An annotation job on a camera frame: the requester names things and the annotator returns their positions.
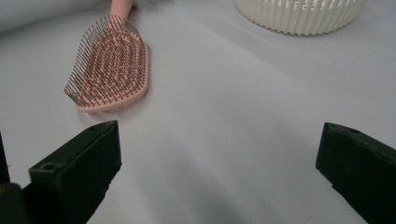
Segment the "brush handle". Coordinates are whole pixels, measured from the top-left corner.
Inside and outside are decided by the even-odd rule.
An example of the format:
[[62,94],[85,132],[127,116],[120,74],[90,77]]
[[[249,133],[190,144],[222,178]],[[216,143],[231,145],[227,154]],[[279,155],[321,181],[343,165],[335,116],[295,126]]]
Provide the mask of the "brush handle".
[[134,0],[112,0],[110,15],[115,15],[126,20],[133,5]]

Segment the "white surface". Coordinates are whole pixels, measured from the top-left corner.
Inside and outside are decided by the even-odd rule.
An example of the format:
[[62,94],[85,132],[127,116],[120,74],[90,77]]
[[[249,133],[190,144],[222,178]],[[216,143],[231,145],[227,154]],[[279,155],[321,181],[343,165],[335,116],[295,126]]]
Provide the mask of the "white surface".
[[231,0],[137,2],[148,92],[95,115],[63,94],[108,5],[0,34],[0,129],[13,182],[85,128],[120,123],[123,165],[90,223],[364,223],[315,169],[325,121],[396,147],[396,2],[348,26],[280,35]]

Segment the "white container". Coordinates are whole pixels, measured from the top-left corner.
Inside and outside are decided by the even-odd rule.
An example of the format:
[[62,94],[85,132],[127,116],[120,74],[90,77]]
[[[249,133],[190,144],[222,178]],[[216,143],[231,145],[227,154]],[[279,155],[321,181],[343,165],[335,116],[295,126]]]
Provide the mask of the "white container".
[[291,35],[321,35],[356,18],[366,0],[236,0],[249,20]]

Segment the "hairbrush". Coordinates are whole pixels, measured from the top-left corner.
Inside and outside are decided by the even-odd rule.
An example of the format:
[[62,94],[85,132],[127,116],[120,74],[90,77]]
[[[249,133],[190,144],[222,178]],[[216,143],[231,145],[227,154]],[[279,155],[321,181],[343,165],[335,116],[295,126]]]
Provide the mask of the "hairbrush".
[[85,32],[64,93],[93,113],[131,104],[148,86],[148,47],[130,21],[110,15]]

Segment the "brush head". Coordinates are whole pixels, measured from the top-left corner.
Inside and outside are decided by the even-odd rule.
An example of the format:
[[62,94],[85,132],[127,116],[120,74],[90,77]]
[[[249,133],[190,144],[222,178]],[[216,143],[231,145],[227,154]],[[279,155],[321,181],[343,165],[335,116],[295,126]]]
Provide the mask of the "brush head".
[[128,105],[149,86],[149,51],[130,21],[108,16],[85,32],[64,88],[78,110],[100,112]]

